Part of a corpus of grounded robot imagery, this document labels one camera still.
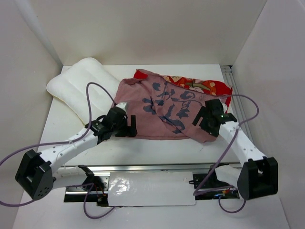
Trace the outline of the white pillow with yellow edge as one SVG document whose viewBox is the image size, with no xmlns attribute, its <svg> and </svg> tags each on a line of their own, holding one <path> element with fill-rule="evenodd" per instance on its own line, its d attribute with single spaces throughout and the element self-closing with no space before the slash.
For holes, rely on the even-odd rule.
<svg viewBox="0 0 305 229">
<path fill-rule="evenodd" d="M 112 76 L 94 58 L 84 58 L 60 75 L 51 79 L 46 90 L 53 97 L 63 101 L 79 119 L 87 124 L 89 110 L 86 98 L 86 86 L 94 82 L 104 87 L 114 98 L 120 81 Z"/>
</svg>

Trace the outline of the red and pink patterned pillowcase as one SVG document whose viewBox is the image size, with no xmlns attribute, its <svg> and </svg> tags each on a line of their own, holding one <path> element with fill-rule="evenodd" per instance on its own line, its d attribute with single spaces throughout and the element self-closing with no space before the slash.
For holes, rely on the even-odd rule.
<svg viewBox="0 0 305 229">
<path fill-rule="evenodd" d="M 121 80 L 116 103 L 126 102 L 127 116 L 135 116 L 138 139 L 213 142 L 215 136 L 193 125 L 206 101 L 220 98 L 229 105 L 233 89 L 214 80 L 160 75 L 144 69 Z"/>
</svg>

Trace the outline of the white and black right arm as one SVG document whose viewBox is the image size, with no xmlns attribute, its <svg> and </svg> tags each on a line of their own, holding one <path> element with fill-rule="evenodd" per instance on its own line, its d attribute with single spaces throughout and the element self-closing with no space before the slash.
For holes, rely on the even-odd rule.
<svg viewBox="0 0 305 229">
<path fill-rule="evenodd" d="M 200 189 L 206 181 L 213 187 L 219 187 L 225 182 L 237 188 L 239 196 L 244 200 L 277 194 L 277 160 L 274 157 L 267 157 L 251 142 L 234 115 L 224 112 L 219 99 L 207 101 L 195 117 L 193 125 L 200 126 L 212 136 L 221 136 L 228 143 L 223 155 L 195 189 L 194 196 L 202 194 Z M 241 169 L 221 165 L 229 149 L 237 156 Z"/>
</svg>

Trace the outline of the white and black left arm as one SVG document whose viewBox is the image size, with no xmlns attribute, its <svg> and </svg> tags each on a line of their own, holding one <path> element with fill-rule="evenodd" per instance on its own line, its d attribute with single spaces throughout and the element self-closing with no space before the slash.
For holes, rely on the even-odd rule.
<svg viewBox="0 0 305 229">
<path fill-rule="evenodd" d="M 101 184 L 100 178 L 85 165 L 63 169 L 62 166 L 80 153 L 115 137 L 136 137 L 136 116 L 127 116 L 124 108 L 112 107 L 107 115 L 90 121 L 84 129 L 59 144 L 35 152 L 27 151 L 16 173 L 16 181 L 26 193 L 37 201 L 60 187 L 80 187 L 89 190 Z"/>
</svg>

